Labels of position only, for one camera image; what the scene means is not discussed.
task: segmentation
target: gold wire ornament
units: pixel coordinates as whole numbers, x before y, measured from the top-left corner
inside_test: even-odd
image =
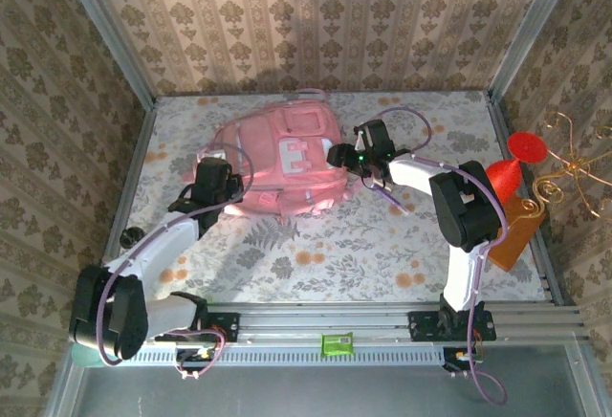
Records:
[[[582,189],[582,180],[587,178],[597,181],[598,183],[602,183],[608,187],[612,187],[611,182],[606,181],[591,173],[592,163],[612,156],[612,149],[606,151],[600,156],[588,159],[579,154],[574,147],[574,122],[568,116],[563,113],[560,113],[559,111],[553,111],[548,113],[544,117],[544,123],[548,128],[559,128],[564,123],[569,125],[570,151],[569,155],[565,159],[559,156],[557,153],[548,149],[548,153],[555,159],[560,161],[563,164],[563,168],[559,171],[548,173],[546,175],[538,176],[537,178],[535,178],[532,184],[532,188],[537,202],[531,199],[525,199],[525,203],[523,204],[523,206],[525,207],[529,204],[529,207],[526,209],[531,210],[532,212],[523,217],[538,217],[540,214],[543,213],[545,204],[558,204],[559,202],[561,202],[565,197],[565,194],[563,190],[555,183],[554,180],[563,178],[565,176],[570,176],[574,179],[580,198],[582,199],[582,202],[590,211],[590,213],[597,218],[601,218],[606,221],[612,221],[612,198],[603,197],[600,201],[599,208],[595,209],[591,205],[589,200],[586,198],[586,194]],[[594,133],[596,138],[598,138],[599,140],[612,139],[612,127],[610,125],[600,125],[596,127]]]

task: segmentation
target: damask wallpaper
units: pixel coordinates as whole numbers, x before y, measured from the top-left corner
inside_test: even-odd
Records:
[[[156,95],[487,88],[532,0],[105,0]]]
[[[142,116],[77,0],[0,0],[0,416],[44,409]]]
[[[548,129],[547,112],[574,120],[576,151],[594,158],[612,147],[612,0],[559,0],[534,47],[508,90],[505,101],[516,130],[542,136],[551,149],[567,156],[569,126]],[[607,139],[598,139],[596,131]],[[537,166],[535,176],[561,168],[553,158]],[[612,181],[612,157],[590,172]],[[612,197],[612,188],[580,180],[593,206]],[[612,221],[596,219],[581,201],[575,182],[557,182],[565,199],[550,208],[546,242],[564,275],[568,295],[582,307],[601,371],[612,391]],[[607,204],[608,217],[612,216]]]

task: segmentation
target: grey leaf pattern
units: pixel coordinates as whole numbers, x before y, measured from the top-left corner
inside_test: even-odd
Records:
[[[157,133],[149,144],[130,225],[150,230],[185,186],[182,175],[224,122],[244,116],[281,96],[159,99]],[[480,92],[333,94],[330,106],[346,129],[389,106],[406,105],[425,114],[434,127],[424,156],[457,164],[498,161],[492,123]],[[401,112],[383,117],[397,147],[414,147],[423,126]],[[398,214],[376,193],[361,189],[350,201],[320,215],[302,214],[279,222],[270,216],[222,214],[174,263],[173,279],[156,286],[156,297],[187,291],[215,302],[264,301],[435,301],[447,282],[448,244],[431,199],[409,187],[392,194],[411,211]],[[486,265],[482,294],[493,300],[539,300],[544,294],[529,248],[510,273]]]

